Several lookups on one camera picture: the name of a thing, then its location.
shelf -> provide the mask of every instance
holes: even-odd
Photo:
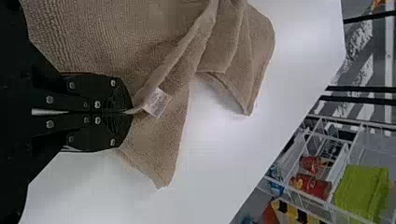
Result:
[[[350,128],[353,125],[350,125],[347,132],[342,130],[343,127],[336,121],[332,122],[330,119],[320,118],[314,123],[308,124],[309,128],[304,129],[303,124],[299,127],[289,150],[282,153],[274,162],[272,169],[277,170],[279,174],[277,179],[269,176],[267,172],[259,183],[258,189],[276,197],[277,195],[271,190],[269,183],[278,184],[284,188],[284,194],[280,197],[280,200],[298,207],[313,217],[319,217],[327,223],[350,223],[353,219],[361,223],[373,223],[337,207],[334,194],[349,164],[388,167],[389,178],[395,180],[396,150],[394,150],[394,146],[396,146],[396,138],[385,136],[383,130],[366,123],[360,123],[359,125],[354,123],[353,129]],[[340,139],[340,137],[346,135],[347,138]],[[325,157],[330,162],[327,163],[328,167],[321,168],[317,174],[312,175],[300,167],[299,161],[303,155]],[[328,199],[323,201],[290,186],[290,179],[299,173],[332,182]],[[381,223],[395,224],[396,193],[394,195],[395,204],[390,201],[389,209],[378,216]]]

white tag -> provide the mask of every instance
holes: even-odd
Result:
[[[172,96],[166,94],[160,88],[155,89],[155,92],[151,94],[148,102],[143,106],[152,117],[159,118],[165,110],[168,103],[172,100]]]

black bar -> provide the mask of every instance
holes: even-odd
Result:
[[[382,19],[382,18],[389,17],[389,16],[396,16],[396,10],[375,13],[373,15],[365,15],[365,16],[360,16],[360,17],[344,19],[344,24],[349,24],[349,23],[359,22],[359,21]]]
[[[358,86],[328,86],[326,91],[359,91],[359,92],[382,92],[396,93],[395,87],[358,87]]]
[[[364,97],[348,97],[348,96],[320,96],[319,100],[322,101],[335,101],[347,102],[355,104],[368,104],[368,105],[396,105],[396,100],[389,99],[373,99]]]

red package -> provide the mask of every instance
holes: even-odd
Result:
[[[324,180],[318,180],[312,175],[298,174],[290,179],[290,184],[296,189],[320,198],[324,201],[329,197],[332,190],[332,183]]]
[[[302,156],[300,158],[300,166],[312,174],[317,174],[320,167],[327,165],[327,162],[321,157],[316,156]]]

floor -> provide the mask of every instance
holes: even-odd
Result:
[[[395,0],[343,0],[344,19],[394,10]],[[331,85],[396,87],[395,19],[388,17],[345,25],[347,56]],[[396,99],[396,94],[333,93]],[[396,123],[396,108],[382,105],[317,102],[311,113],[347,119]]]

